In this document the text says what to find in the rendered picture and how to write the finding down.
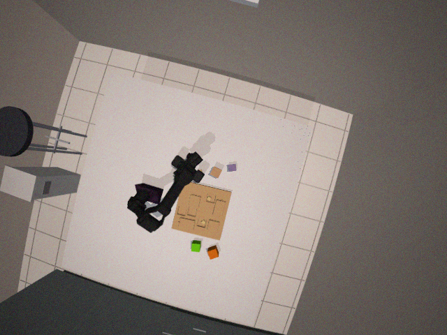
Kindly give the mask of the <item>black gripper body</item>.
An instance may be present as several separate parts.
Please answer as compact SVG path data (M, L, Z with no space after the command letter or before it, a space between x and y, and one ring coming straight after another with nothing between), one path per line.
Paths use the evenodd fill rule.
M182 159L183 159L183 158L181 158L180 156L176 155L176 156L174 157L174 160L172 161L172 165L173 165L175 168L177 168L177 166L178 166L179 164L182 163ZM204 176L205 176L205 174L199 170L199 171L196 172L196 174L195 174L193 180L194 180L196 183L200 183L201 179L202 179Z

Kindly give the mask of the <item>orange block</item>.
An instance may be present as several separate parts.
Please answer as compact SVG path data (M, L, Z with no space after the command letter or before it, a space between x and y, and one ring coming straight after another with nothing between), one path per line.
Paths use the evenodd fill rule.
M219 257L219 252L217 250L217 246L211 246L207 249L207 253L209 255L210 260Z

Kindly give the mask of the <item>tan puzzle board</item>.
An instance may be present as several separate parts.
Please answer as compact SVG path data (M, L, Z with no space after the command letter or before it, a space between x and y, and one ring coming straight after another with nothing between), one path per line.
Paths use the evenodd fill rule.
M171 228L220 240L231 193L190 182L179 194ZM202 224L202 220L206 223Z

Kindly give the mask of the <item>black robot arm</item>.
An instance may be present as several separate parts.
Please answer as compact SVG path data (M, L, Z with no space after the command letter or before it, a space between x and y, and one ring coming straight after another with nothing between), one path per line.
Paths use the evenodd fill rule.
M153 231L156 231L163 225L164 218L171 212L171 208L178 199L182 189L193 180L197 172L196 166L203 161L196 151L188 153L186 157L187 159L179 164L176 171L174 171L174 184L157 206L145 210L146 205L144 203L150 198L147 190L138 188L136 195L134 197L131 196L129 199L127 208L135 213L138 217L137 224L146 231L153 233ZM157 211L163 217L160 221L150 215Z

